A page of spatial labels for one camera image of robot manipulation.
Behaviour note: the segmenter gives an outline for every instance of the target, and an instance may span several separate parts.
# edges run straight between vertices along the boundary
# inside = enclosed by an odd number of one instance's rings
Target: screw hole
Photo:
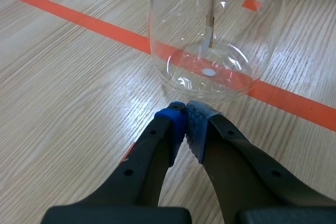
[[[124,175],[125,176],[132,176],[133,175],[133,170],[129,170],[129,169],[125,170]]]
[[[282,176],[281,172],[279,172],[278,170],[273,170],[271,173],[273,176],[278,178]]]

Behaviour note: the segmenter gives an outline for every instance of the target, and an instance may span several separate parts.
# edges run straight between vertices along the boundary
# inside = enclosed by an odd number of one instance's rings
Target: wooden table
[[[148,35],[147,0],[50,1]],[[288,0],[281,44],[263,75],[331,115],[335,9],[336,0]],[[102,184],[171,100],[148,54],[23,1],[0,0],[0,37],[0,219],[38,223],[48,207]],[[335,131],[247,95],[216,108],[309,186],[336,198]],[[194,223],[223,223],[211,182],[185,143],[160,204],[186,207]]]

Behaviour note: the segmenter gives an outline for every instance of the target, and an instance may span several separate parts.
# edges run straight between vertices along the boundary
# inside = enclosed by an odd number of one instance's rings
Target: blue silicone pad
[[[221,113],[203,102],[190,101],[187,104],[186,137],[199,163],[202,163],[203,159],[208,120],[217,114]]]

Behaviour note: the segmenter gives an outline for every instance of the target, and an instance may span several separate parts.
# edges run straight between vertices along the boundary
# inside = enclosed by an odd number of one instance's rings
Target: clear glass bowl
[[[160,80],[177,94],[208,102],[250,91],[274,53],[284,7],[285,0],[150,0],[151,53]]]

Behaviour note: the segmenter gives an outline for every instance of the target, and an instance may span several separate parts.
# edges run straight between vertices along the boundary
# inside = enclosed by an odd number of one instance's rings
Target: blue fingertip pad
[[[170,106],[173,106],[173,105],[185,106],[183,102],[172,102]],[[170,163],[170,167],[172,167],[174,165],[174,161],[176,159],[177,153],[179,151],[179,148],[183,142],[183,139],[186,133],[187,113],[185,111],[185,113],[182,114],[179,110],[165,108],[159,112],[156,112],[154,117],[157,117],[157,116],[163,116],[165,118],[169,118],[173,122],[174,144],[173,144],[173,156],[171,159],[172,161]]]
[[[186,137],[190,149],[200,164],[202,163],[204,154],[208,120],[217,114],[221,113],[203,102],[190,101],[187,104]]]

